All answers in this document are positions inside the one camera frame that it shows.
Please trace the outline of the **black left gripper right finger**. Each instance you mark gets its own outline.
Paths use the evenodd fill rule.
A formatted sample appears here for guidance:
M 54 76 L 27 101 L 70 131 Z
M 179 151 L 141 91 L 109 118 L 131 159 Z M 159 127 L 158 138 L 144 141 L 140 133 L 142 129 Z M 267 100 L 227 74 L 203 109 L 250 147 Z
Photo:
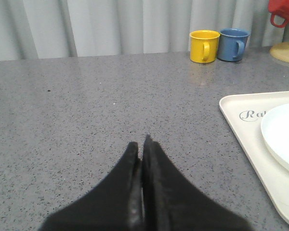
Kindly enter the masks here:
M 241 216 L 197 189 L 146 136 L 142 183 L 147 231 L 250 231 Z

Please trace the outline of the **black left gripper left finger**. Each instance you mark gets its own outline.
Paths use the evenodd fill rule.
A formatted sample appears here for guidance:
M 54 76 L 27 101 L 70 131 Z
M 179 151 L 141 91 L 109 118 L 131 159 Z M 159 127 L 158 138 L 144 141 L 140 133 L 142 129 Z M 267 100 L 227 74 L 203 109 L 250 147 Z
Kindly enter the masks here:
M 41 231 L 141 231 L 142 167 L 130 142 L 108 175 L 90 192 L 51 214 Z

